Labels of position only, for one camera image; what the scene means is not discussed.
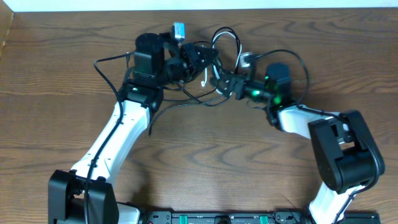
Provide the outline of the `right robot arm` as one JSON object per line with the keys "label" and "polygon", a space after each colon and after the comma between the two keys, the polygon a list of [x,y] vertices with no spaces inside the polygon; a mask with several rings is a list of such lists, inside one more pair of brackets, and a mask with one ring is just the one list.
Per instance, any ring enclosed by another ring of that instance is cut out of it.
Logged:
{"label": "right robot arm", "polygon": [[311,140],[322,185],[308,207],[307,222],[342,221],[355,196],[374,187],[384,174],[384,160],[361,113],[332,113],[299,104],[286,64],[269,65],[263,81],[255,80],[253,68],[247,75],[219,65],[212,69],[210,82],[218,91],[265,103],[271,126]]}

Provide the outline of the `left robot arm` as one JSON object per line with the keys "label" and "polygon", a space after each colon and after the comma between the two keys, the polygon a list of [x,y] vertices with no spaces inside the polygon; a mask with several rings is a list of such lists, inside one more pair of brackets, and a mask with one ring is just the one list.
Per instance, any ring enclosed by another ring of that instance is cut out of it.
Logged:
{"label": "left robot arm", "polygon": [[113,88],[113,113],[88,152],[69,171],[56,170],[48,182],[49,223],[144,223],[145,215],[119,203],[114,184],[129,151],[164,99],[164,86],[186,83],[218,56],[212,47],[182,44],[172,33],[146,33],[120,89]]}

